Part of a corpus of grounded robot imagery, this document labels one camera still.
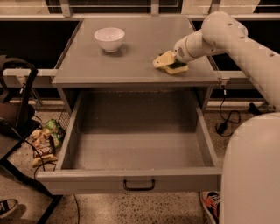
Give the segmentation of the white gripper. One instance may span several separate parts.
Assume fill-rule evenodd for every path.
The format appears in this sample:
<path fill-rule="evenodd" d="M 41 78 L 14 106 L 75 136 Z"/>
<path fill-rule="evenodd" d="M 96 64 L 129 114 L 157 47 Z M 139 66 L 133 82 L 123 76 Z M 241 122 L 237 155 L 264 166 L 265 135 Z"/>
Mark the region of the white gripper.
<path fill-rule="evenodd" d="M 175 44 L 173 51 L 167 51 L 158 55 L 153 60 L 153 66 L 155 68 L 169 66 L 175 62 L 175 56 L 178 61 L 188 63 L 204 56 L 218 54 L 223 54 L 223 51 L 215 46 L 209 45 L 203 39 L 201 30 L 198 30 L 180 39 Z"/>

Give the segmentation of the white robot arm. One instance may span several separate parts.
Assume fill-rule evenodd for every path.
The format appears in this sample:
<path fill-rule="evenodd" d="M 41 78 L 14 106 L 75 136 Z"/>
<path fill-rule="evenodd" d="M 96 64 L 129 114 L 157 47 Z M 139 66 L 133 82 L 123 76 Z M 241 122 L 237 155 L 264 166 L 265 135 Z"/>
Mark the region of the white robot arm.
<path fill-rule="evenodd" d="M 280 224 L 280 55 L 248 37 L 247 28 L 223 11 L 153 61 L 167 68 L 203 56 L 227 54 L 271 113 L 242 123 L 229 139 L 220 184 L 220 224 Z"/>

